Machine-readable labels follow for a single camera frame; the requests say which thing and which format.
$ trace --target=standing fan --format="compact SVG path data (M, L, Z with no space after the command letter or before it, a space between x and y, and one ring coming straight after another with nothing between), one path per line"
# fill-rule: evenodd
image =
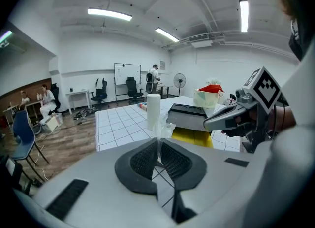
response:
M184 87L185 84L186 84L186 78L183 74L178 73L174 76L174 85L175 87L179 88L178 96L181 92L181 88Z

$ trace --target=fan head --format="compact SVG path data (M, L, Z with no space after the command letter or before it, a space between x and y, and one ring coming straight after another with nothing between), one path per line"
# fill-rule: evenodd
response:
M184 85L186 84L186 78L183 74L178 73L174 76L174 85L175 87L179 88L179 87L184 87Z

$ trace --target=blue chair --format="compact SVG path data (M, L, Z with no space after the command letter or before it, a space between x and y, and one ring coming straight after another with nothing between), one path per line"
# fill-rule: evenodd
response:
M35 145L35 147L38 149L39 153L42 155L42 157L45 159L45 161L49 164L47 159L44 157L43 153L39 149L39 147L36 144L36 137L35 134L29 124L29 116L28 112L18 111L15 113L15 118L13 121L12 126L13 132L20 137L21 143L17 146L17 148L14 151L14 154L12 156L12 159L15 161L19 160L26 160L27 163L31 166L32 170L38 175L38 177L44 181L44 179L37 173L36 169L32 166L30 161L28 160L28 157L30 160L36 164L36 162L31 158L30 152Z

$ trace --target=black backpack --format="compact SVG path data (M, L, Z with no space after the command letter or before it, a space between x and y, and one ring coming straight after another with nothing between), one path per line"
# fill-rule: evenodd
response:
M151 74L151 73L148 73L148 74L147 74L147 83L148 83L148 82L152 82L152 80L153 80L152 74Z

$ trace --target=whiteboard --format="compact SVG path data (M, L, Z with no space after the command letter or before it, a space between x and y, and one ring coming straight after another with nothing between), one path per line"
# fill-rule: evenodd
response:
M136 84L140 84L141 66L130 64L114 64L115 69L115 84L126 84L126 80L129 76L134 77Z

